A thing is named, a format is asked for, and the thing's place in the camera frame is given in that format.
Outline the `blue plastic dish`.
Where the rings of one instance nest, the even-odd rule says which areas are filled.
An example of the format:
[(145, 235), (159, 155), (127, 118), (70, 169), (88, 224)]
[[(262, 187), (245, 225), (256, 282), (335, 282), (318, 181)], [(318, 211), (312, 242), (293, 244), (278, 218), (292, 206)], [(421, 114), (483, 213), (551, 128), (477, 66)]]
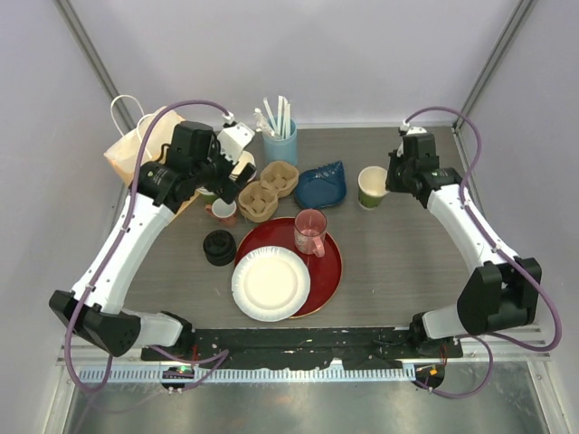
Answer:
[(294, 190), (295, 202), (301, 209), (338, 206), (346, 194), (345, 167), (341, 160), (304, 171)]

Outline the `blue straw holder cup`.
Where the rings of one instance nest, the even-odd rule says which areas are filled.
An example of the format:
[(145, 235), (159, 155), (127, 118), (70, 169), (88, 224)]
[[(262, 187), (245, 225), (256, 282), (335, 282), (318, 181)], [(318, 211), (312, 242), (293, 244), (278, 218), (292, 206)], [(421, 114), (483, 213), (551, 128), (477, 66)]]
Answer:
[(266, 163), (284, 161), (290, 165), (298, 165), (298, 130), (294, 119), (290, 121), (290, 136), (276, 140), (267, 133), (262, 133), (263, 148)]

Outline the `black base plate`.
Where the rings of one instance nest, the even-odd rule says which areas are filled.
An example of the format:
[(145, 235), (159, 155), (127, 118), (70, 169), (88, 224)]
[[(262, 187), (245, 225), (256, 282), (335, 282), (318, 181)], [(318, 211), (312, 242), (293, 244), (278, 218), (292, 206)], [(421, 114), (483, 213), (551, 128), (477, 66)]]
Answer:
[(227, 350), (224, 369), (275, 371), (325, 370), (335, 359), (347, 370), (370, 370), (399, 367), (403, 359), (463, 356), (450, 338), (417, 344), (394, 327), (198, 329), (185, 349), (189, 360)]

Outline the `cardboard cup carrier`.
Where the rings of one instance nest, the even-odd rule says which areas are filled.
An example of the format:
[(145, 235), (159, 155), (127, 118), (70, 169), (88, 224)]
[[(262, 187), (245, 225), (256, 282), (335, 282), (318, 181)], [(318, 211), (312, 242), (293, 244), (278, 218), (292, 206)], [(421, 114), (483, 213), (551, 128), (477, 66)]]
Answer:
[(285, 161), (273, 161), (262, 171), (261, 181), (271, 185), (279, 198), (290, 195), (299, 181), (299, 170)]
[(248, 184), (238, 196), (240, 213), (249, 221), (262, 223), (277, 211), (279, 199), (275, 188), (265, 181)]

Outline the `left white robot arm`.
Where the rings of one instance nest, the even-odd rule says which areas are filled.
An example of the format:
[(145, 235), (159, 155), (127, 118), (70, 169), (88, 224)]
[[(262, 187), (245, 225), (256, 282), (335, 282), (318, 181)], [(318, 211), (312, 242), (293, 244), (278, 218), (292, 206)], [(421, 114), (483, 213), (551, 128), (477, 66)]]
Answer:
[(168, 312), (127, 311), (125, 298), (157, 236), (198, 189), (204, 188), (226, 203), (236, 199), (255, 166), (243, 165), (235, 179), (230, 174), (253, 137), (243, 123), (220, 132), (193, 121), (175, 126), (160, 157), (140, 167), (133, 182), (137, 190), (125, 201), (96, 259), (71, 290), (52, 294), (49, 307), (68, 332), (114, 357), (134, 346), (149, 345), (161, 346), (175, 361), (192, 352), (189, 322)]

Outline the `white paper plate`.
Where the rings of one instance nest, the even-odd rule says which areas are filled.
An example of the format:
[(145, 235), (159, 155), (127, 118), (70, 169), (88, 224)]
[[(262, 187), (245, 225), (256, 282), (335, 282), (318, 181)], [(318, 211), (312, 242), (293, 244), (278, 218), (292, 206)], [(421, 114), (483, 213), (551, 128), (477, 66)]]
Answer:
[(248, 317), (278, 322), (296, 314), (310, 292), (310, 275), (293, 251), (266, 246), (246, 254), (235, 266), (233, 300)]

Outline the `brown paper cup stack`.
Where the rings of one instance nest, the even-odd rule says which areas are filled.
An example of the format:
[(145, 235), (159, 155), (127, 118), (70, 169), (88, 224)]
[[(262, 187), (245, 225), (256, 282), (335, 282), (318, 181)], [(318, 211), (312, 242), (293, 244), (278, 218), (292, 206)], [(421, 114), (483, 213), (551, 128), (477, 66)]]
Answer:
[(243, 169), (246, 165), (253, 165), (255, 166), (255, 159), (252, 153), (249, 151), (244, 150), (240, 155), (236, 165), (234, 166), (232, 172), (230, 173), (230, 178), (235, 180), (239, 177), (242, 173)]

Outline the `red round tray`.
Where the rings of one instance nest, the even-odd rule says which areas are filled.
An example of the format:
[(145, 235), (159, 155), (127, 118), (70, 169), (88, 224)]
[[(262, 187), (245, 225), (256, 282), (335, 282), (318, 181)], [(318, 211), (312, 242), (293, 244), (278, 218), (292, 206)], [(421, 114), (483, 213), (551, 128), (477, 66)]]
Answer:
[(291, 317), (300, 318), (319, 311), (336, 293), (343, 271), (343, 260), (339, 247), (327, 232), (324, 240), (325, 255), (306, 255), (297, 250), (294, 243), (294, 218), (279, 217), (263, 222), (240, 242), (234, 264), (249, 252), (265, 247), (278, 246), (292, 250), (306, 264), (310, 275), (310, 291), (302, 307)]

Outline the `back cardboard cup carrier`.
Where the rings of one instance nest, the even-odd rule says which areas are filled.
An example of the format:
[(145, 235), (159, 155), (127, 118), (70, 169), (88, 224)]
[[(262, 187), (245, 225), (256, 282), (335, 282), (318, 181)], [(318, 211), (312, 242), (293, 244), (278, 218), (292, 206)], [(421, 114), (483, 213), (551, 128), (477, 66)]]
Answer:
[(299, 170), (285, 161), (273, 161), (262, 171), (261, 181), (271, 185), (279, 198), (290, 195), (299, 181)]

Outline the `front cardboard cup carrier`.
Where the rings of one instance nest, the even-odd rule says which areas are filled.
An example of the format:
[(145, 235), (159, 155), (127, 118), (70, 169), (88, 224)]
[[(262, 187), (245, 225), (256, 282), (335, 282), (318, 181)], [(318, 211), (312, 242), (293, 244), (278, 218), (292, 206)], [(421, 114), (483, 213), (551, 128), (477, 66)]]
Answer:
[(275, 188), (265, 181), (248, 184), (238, 196), (240, 213), (249, 221), (262, 223), (277, 211), (279, 199)]

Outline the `green paper cup stack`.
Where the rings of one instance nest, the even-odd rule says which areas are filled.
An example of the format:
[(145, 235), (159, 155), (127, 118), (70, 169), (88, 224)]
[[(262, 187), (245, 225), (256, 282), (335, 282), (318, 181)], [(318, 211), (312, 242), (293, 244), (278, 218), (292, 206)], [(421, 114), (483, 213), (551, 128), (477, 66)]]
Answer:
[(205, 203), (207, 204), (212, 204), (216, 201), (216, 199), (218, 198), (216, 193), (213, 193), (209, 190), (207, 190), (206, 188), (198, 188), (197, 192), (200, 194), (200, 197), (204, 200)]

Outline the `pink glass mug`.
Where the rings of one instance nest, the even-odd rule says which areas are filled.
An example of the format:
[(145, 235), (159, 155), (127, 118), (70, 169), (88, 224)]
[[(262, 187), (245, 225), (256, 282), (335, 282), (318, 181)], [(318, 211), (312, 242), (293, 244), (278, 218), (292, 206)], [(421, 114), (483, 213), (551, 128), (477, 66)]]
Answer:
[(319, 210), (302, 210), (294, 219), (295, 247), (303, 254), (324, 257), (326, 233), (327, 218)]

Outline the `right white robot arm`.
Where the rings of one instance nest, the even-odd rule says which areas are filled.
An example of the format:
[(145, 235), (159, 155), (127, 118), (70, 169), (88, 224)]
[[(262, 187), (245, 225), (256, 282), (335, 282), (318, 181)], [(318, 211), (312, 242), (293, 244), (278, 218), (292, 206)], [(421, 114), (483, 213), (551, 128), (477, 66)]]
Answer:
[(541, 267), (535, 259), (523, 259), (501, 244), (468, 192), (461, 189), (458, 172), (441, 167), (433, 134), (411, 128), (389, 157), (387, 191), (410, 194), (434, 216), (451, 236), (470, 273), (454, 304), (413, 316), (408, 335), (412, 352), (427, 357), (447, 338), (533, 323), (538, 293), (520, 272), (525, 270), (540, 280)]

